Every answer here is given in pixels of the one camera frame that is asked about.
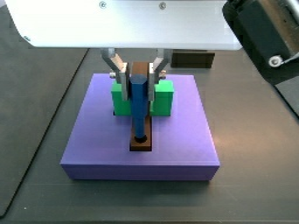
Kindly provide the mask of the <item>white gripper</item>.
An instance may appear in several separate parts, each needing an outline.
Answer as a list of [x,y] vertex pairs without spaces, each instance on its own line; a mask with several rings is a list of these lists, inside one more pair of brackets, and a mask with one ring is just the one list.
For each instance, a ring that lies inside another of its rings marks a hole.
[[238,50],[224,0],[4,0],[20,36],[35,47],[101,48],[128,100],[129,65],[115,48],[160,48],[148,74],[148,101],[171,49]]

